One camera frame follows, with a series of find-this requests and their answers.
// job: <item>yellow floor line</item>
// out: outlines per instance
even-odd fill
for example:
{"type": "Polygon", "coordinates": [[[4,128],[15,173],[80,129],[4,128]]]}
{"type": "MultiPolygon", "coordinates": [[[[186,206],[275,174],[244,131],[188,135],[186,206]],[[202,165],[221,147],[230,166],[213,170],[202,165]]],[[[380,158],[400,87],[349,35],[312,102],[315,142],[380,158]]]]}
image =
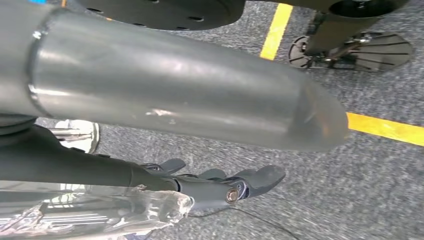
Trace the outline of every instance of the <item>yellow floor line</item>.
{"type": "Polygon", "coordinates": [[[352,130],[424,146],[424,127],[351,112],[347,113],[347,117],[352,130]]]}
{"type": "MultiPolygon", "coordinates": [[[[293,7],[280,3],[275,11],[269,32],[263,44],[260,56],[274,60],[286,31],[293,7]]],[[[347,113],[351,130],[373,134],[410,144],[424,146],[424,127],[384,120],[356,113],[347,113]]]]}
{"type": "Polygon", "coordinates": [[[278,4],[271,26],[269,27],[268,35],[260,52],[261,58],[274,60],[276,57],[281,39],[283,39],[287,23],[292,14],[292,9],[293,6],[283,3],[278,4]]]}

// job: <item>clear plastic film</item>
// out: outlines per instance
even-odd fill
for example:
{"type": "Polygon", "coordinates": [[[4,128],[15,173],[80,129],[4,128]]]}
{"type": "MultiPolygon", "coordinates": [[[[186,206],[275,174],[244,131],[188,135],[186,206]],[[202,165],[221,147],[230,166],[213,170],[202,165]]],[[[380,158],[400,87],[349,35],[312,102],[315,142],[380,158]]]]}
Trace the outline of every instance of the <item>clear plastic film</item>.
{"type": "Polygon", "coordinates": [[[194,201],[144,186],[0,181],[0,239],[87,240],[173,226],[194,201]]]}

